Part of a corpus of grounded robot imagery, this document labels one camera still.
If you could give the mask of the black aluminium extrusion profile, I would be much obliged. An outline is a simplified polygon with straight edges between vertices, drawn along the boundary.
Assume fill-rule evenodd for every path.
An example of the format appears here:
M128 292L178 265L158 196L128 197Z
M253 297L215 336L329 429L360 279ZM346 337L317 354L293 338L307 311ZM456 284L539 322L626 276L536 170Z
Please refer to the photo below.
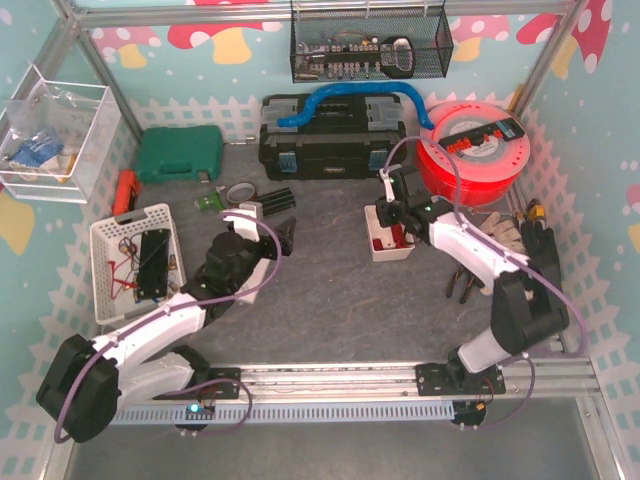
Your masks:
M255 201L262 205L264 217L289 210L296 206L296 200L289 187L281 188L255 198Z

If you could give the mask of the brown tape roll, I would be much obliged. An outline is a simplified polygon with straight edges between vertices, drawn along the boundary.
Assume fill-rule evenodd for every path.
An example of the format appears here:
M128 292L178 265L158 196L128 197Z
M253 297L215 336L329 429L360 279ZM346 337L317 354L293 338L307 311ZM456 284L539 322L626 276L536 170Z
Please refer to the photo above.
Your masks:
M256 196L256 187L250 182L240 182L232 185L226 192L226 200L228 204L232 206L253 201Z

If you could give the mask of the white peg base plate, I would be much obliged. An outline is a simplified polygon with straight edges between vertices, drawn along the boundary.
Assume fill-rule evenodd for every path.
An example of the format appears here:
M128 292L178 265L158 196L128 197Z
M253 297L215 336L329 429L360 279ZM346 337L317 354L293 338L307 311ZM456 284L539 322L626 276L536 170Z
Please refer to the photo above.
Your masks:
M254 273L236 292L236 300L243 304L254 304L259 291L256 290L263 277Z

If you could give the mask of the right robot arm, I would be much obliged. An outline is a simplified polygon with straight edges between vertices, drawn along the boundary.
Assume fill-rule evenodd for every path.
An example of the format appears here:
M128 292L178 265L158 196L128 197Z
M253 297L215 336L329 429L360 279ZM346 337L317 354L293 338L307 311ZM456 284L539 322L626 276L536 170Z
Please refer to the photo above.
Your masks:
M460 391L497 363L534 347L569 326L560 298L557 251L547 242L534 257L505 249L473 225L450 201L409 191L399 165L380 170L384 195L375 202L384 227L400 224L423 243L456 260L492 296L489 327L449 355L449 385Z

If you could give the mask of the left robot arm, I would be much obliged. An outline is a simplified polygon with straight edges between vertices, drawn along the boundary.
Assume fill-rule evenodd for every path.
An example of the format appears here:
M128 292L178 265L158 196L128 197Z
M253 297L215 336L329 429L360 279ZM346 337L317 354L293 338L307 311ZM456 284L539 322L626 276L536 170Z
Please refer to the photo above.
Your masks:
M249 302L294 250L297 220L270 227L242 209L223 212L229 227L217 235L198 274L181 291L132 323L87 339L80 334L59 347L36 394L54 419L54 440L87 442L116 414L156 397L214 397L221 386L246 387L239 377L212 374L210 364L179 340Z

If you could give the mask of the white spring box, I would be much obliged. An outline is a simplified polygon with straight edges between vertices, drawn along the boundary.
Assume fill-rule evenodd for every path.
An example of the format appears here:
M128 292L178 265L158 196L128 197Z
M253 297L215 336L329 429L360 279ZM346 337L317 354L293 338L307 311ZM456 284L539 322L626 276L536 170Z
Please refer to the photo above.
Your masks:
M364 207L364 216L373 262L400 261L409 257L416 240L402 224L382 227L373 205Z

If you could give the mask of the green small motor part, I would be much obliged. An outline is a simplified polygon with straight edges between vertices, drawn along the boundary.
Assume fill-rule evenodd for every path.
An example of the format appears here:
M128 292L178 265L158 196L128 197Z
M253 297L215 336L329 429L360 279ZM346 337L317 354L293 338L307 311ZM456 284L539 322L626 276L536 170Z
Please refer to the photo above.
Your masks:
M214 210L215 212L221 212L225 209L223 201L223 193L226 187L224 185L215 187L207 195L200 196L195 199L194 206L200 212Z

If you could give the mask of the black toolbox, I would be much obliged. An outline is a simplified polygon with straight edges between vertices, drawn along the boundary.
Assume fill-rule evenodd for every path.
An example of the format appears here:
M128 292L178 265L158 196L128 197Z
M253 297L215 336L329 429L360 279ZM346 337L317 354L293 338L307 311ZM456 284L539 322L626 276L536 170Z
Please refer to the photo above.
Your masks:
M374 178L406 136L395 94L329 97L300 127L280 127L308 96L271 95L261 107L258 159L273 181Z

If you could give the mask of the red filament spool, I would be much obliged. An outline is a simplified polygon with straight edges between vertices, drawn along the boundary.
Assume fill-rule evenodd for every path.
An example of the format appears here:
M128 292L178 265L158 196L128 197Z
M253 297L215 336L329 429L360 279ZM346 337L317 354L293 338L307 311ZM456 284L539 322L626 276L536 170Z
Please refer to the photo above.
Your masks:
M421 133L436 143L443 137L505 118L519 123L499 106L469 100L444 102L431 109L430 118L434 128ZM511 142L492 138L481 146L448 154L454 158L461 177L459 203L483 206L499 200L512 186L529 160L530 141L526 133Z

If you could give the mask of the black board in basket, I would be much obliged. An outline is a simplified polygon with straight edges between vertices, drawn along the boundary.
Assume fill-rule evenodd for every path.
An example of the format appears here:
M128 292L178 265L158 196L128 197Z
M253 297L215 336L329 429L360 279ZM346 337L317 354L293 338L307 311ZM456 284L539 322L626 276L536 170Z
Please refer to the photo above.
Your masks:
M148 230L142 234L135 281L135 294L140 301L160 299L167 294L169 240L168 229Z

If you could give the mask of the white work glove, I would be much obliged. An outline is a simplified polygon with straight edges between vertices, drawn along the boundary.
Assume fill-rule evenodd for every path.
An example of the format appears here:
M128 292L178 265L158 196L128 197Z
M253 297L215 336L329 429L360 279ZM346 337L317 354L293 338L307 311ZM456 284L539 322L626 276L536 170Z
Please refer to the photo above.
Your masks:
M512 217L490 211L475 213L472 215L472 220L482 232L503 247L519 254L526 253L520 230Z

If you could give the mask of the green plastic case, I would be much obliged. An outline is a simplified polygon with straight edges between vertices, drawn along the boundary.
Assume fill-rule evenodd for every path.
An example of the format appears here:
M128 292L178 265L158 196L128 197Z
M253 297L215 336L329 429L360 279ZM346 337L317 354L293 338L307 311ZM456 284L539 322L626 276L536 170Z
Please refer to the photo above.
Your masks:
M216 180L223 149L222 131L216 125L149 128L143 133L134 171L143 184Z

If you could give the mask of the white perforated basket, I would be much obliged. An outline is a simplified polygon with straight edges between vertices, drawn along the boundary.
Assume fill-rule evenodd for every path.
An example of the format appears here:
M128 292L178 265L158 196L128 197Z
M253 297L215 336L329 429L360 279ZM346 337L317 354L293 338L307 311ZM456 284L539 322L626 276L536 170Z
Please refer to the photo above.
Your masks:
M150 299L136 293L143 235L168 233L167 287ZM186 282L180 243L170 208L159 203L98 221L90 229L90 253L96 323L133 320L176 294Z

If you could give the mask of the black red terminal strip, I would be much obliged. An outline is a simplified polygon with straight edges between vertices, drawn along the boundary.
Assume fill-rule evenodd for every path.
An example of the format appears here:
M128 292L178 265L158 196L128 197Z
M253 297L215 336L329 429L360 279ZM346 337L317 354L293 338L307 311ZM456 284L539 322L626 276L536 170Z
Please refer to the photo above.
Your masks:
M524 129L513 118L505 118L441 138L438 143L448 153L457 153L478 147L492 138L511 142L522 138Z

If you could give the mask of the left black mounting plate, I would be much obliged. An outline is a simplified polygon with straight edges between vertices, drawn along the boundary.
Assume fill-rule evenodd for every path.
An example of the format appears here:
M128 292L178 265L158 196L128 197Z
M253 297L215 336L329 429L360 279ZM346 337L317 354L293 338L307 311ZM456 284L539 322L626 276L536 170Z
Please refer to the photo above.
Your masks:
M207 381L218 380L218 383L208 385L199 390L196 398L204 403L216 400L237 400L240 387L236 381L241 379L241 369L238 367L215 367L208 373Z

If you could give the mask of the black mounting plate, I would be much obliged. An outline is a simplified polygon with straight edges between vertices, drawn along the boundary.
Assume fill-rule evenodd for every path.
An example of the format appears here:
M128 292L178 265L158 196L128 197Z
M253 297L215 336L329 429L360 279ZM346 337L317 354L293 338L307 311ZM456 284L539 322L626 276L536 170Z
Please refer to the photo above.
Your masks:
M240 387L236 381L241 379L241 369L238 367L215 367L208 373L207 381L218 380L218 383L208 385L199 390L196 398L204 403L216 400L237 400Z
M491 366L469 373L456 362L425 363L414 367L420 396L499 395L506 393L502 372Z

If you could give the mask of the black work glove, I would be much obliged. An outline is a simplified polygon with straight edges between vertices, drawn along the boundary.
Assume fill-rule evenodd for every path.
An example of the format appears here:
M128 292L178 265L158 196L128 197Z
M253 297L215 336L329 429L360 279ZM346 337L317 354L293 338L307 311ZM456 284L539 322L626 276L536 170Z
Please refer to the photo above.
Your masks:
M526 220L520 233L529 265L556 287L561 286L560 260L554 231L540 220Z

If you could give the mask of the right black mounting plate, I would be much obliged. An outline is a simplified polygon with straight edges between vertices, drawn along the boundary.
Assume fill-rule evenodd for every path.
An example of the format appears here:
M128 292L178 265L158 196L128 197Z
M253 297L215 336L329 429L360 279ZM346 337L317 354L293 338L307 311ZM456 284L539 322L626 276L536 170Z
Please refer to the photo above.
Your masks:
M499 395L506 393L502 372L491 366L469 373L456 362L425 363L414 367L420 396Z

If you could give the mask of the blue white cloth glove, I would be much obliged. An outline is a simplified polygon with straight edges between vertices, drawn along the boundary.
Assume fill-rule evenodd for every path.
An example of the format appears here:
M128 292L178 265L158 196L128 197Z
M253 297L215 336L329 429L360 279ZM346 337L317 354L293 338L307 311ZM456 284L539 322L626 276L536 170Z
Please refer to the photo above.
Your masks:
M41 131L25 140L10 161L21 167L54 170L59 167L58 155L63 148L58 136Z

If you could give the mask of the red handled pliers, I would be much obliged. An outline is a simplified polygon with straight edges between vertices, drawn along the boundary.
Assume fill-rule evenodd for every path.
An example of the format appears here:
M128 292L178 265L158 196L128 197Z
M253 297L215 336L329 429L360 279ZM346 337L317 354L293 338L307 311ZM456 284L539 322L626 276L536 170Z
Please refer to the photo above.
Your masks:
M485 287L485 284L474 275L469 269L464 267L463 265L459 265L457 270L453 273L452 277L447 283L445 289L445 296L447 298L451 298L456 287L456 284L459 280L463 279L463 290L461 297L459 299L460 304L465 304L470 298L472 291L475 288L482 289Z

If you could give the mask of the orange handled tool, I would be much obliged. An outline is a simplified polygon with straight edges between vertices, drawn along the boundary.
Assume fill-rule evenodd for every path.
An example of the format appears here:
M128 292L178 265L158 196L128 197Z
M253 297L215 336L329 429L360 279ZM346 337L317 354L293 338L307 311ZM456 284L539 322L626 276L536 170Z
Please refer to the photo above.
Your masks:
M119 216L133 211L139 193L140 183L135 172L131 169L122 170L118 176L112 214Z

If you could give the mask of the clear acrylic wall box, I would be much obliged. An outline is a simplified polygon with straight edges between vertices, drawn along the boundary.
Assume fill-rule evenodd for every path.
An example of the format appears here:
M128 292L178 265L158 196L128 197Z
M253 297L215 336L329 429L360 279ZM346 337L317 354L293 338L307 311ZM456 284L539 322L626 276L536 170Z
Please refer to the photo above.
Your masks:
M121 113L108 86L47 80L9 100L1 134L1 184L18 200L86 204Z

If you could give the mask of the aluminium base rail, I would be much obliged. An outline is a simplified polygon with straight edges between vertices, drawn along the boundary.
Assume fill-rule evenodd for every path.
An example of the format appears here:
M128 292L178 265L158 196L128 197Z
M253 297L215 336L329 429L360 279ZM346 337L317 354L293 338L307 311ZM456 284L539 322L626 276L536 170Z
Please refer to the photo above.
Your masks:
M420 396L412 362L329 363L245 365L241 369L237 400L214 402L293 403L390 401L414 398L491 400L520 398L526 394L540 398L589 397L600 392L590 361L586 359L520 360L497 367L504 377L506 393L499 395ZM100 405L120 409L160 402L204 403L196 398L199 390L218 380L193 373L181 356L148 362L118 380L108 379L89 390L90 399Z

